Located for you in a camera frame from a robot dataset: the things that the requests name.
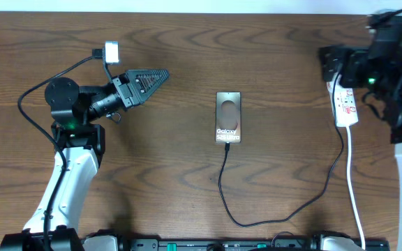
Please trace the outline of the gold Galaxy smartphone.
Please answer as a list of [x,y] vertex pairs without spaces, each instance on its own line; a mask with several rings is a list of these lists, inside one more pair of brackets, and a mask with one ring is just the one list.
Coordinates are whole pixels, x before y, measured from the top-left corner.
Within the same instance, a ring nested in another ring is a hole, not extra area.
[[241,142],[241,93],[216,93],[215,142]]

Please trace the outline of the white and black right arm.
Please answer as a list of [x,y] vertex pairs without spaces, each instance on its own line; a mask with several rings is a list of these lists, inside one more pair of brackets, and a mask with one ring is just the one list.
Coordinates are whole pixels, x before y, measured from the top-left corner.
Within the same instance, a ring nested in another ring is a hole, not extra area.
[[330,45],[318,50],[322,78],[330,81],[339,75],[345,88],[366,88],[384,103],[380,120],[391,128],[399,171],[399,237],[402,250],[402,15],[394,12],[374,14],[368,19],[374,33],[368,47]]

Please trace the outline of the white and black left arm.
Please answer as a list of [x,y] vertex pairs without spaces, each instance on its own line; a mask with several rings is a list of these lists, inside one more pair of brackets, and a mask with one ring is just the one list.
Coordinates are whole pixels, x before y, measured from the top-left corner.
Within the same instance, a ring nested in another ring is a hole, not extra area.
[[54,170],[35,213],[20,233],[4,236],[1,250],[129,250],[118,234],[100,230],[83,239],[77,234],[105,152],[105,130],[95,121],[142,105],[169,76],[166,69],[127,70],[104,86],[79,86],[67,77],[48,83]]

